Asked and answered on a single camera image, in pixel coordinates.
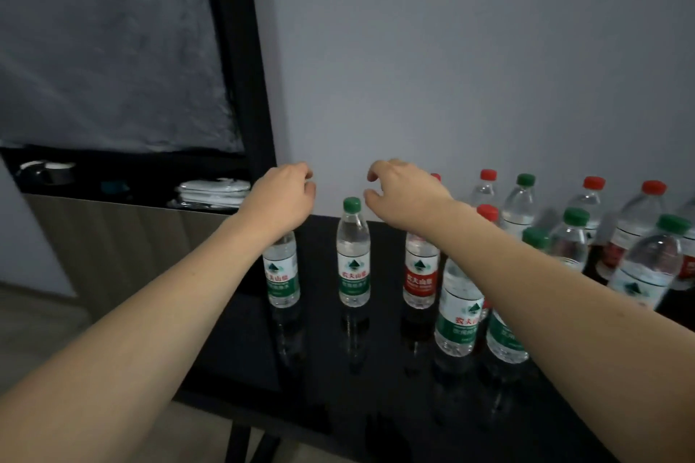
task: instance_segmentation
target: hand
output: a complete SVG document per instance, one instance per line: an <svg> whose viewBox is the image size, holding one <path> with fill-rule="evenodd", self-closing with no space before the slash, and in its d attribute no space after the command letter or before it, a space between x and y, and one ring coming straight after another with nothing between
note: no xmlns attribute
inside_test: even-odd
<svg viewBox="0 0 695 463"><path fill-rule="evenodd" d="M313 209L316 184L307 163L273 167L260 178L236 215L255 230L268 233L270 243L301 225Z"/></svg>
<svg viewBox="0 0 695 463"><path fill-rule="evenodd" d="M367 180L377 179L381 180L384 195L368 188L364 191L367 206L389 225L423 238L427 237L433 212L455 202L437 178L412 163L375 161Z"/></svg>

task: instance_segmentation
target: black table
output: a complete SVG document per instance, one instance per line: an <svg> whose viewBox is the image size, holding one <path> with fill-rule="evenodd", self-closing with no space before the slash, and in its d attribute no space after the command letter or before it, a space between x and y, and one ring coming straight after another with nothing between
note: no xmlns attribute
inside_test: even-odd
<svg viewBox="0 0 695 463"><path fill-rule="evenodd" d="M343 306L337 224L312 216L296 231L294 307L270 306L254 265L178 400L357 461L615 461L532 360L489 352L485 325L467 357L439 351L437 304L403 302L402 231L370 222L371 299Z"/></svg>

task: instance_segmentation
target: gray curtain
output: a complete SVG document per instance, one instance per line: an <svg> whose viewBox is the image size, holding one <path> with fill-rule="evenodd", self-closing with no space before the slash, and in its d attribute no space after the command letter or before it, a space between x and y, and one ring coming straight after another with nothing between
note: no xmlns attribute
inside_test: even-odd
<svg viewBox="0 0 695 463"><path fill-rule="evenodd" d="M0 0L0 141L243 150L209 0Z"/></svg>

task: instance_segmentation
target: floor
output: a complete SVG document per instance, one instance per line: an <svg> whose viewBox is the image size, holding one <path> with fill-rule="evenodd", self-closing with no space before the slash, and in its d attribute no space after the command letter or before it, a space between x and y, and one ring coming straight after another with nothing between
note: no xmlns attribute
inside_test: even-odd
<svg viewBox="0 0 695 463"><path fill-rule="evenodd" d="M80 307L0 288L0 394L89 326ZM222 463L231 421L170 403L130 463ZM252 429L247 461L263 432ZM275 463L349 463L294 441L282 441Z"/></svg>

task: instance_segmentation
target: white wall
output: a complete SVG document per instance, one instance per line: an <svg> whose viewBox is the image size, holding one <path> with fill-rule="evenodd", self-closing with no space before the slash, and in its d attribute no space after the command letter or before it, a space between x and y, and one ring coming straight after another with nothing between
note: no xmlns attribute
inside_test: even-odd
<svg viewBox="0 0 695 463"><path fill-rule="evenodd" d="M538 176L561 206L587 174L617 207L644 179L695 190L693 0L256 0L280 162L308 160L339 216L377 158L468 193Z"/></svg>
<svg viewBox="0 0 695 463"><path fill-rule="evenodd" d="M75 296L38 222L0 161L0 282Z"/></svg>

